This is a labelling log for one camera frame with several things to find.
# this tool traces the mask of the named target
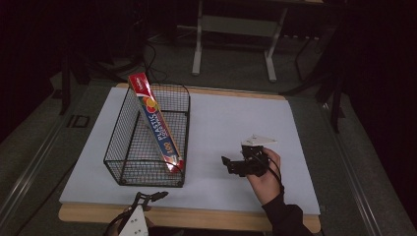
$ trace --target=black wire mesh basket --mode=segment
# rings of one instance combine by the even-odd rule
[[[104,164],[122,186],[183,187],[187,166],[190,94],[183,86],[151,85],[155,98],[179,151],[184,166],[169,171],[161,160],[151,130],[144,121],[135,93],[127,89],[125,100],[104,157]]]

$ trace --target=person's arm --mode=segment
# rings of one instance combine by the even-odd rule
[[[280,156],[274,151],[264,148],[264,153],[273,161],[263,176],[248,175],[247,178],[258,200],[265,210],[268,220],[272,224],[273,235],[279,236],[311,236],[310,230],[303,224],[303,211],[296,205],[284,203],[284,187],[280,181]]]

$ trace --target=person's right hand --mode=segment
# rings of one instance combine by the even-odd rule
[[[268,157],[273,160],[277,167],[280,168],[281,157],[271,149],[264,147],[263,152],[268,155]],[[269,168],[272,169],[279,178],[281,178],[278,168],[275,166],[272,161],[269,162]],[[246,176],[251,183],[252,189],[255,192],[258,200],[262,205],[269,203],[280,193],[280,183],[276,180],[275,176],[267,170],[267,172],[258,177],[256,175],[247,175]]]

